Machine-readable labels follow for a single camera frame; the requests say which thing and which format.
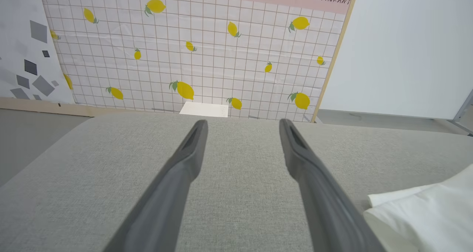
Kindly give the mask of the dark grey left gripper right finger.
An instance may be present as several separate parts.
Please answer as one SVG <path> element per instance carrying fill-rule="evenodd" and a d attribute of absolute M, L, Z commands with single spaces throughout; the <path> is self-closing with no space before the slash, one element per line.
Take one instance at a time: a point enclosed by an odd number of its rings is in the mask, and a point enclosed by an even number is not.
<path fill-rule="evenodd" d="M 298 183 L 315 252 L 383 252 L 367 222 L 292 121 L 279 121 L 290 176 Z"/>

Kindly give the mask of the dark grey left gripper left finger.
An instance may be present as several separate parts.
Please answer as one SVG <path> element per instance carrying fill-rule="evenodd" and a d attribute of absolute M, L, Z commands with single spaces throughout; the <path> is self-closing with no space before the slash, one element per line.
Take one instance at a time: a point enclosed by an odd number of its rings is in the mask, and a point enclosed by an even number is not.
<path fill-rule="evenodd" d="M 174 252 L 191 183 L 198 177 L 208 123 L 198 120 L 104 248 L 105 252 Z"/>

